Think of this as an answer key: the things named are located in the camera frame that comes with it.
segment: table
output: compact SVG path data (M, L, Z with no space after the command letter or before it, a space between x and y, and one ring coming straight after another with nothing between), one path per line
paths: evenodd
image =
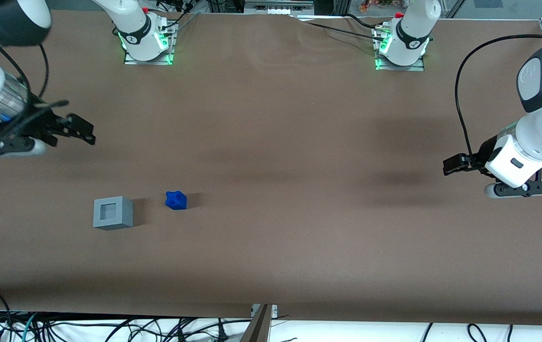
M174 65L124 66L104 13L52 15L45 99L69 99L97 144L0 160L13 309L226 317L278 303L302 319L542 324L542 198L487 199L490 179L442 175L465 152L459 63L535 21L439 21L426 71L391 72L366 39L279 15L200 15ZM466 67L476 147L523 115L516 73L541 46L507 41ZM38 88L38 49L10 53ZM190 209L167 208L167 190ZM92 228L93 200L119 195L138 227Z

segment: blue plastic toy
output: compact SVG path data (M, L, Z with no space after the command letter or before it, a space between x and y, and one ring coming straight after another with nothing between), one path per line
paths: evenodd
M173 210L185 210L186 209L186 195L180 191L167 191L165 193L167 199L165 205Z

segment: gray cube frame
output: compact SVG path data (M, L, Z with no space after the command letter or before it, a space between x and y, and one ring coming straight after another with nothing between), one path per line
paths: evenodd
M125 196L95 199L93 227L110 231L134 226L134 203Z

